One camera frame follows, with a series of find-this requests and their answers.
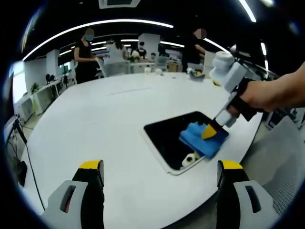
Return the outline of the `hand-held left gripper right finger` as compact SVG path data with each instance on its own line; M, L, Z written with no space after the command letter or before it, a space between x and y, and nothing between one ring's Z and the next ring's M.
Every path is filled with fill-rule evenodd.
M278 220L273 198L240 164L219 160L217 187L217 229L270 229Z

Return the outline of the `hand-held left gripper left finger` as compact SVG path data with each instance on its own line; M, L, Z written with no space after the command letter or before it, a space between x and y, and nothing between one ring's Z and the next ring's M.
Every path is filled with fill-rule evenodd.
M49 196L44 223L50 229L103 229L103 188L103 161L84 162Z

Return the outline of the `person's right hand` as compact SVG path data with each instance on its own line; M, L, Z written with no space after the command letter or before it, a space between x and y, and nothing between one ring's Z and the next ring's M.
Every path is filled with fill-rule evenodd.
M240 98L252 108L262 109L266 112L272 110L270 106L270 94L268 92L269 82L250 81L245 92Z

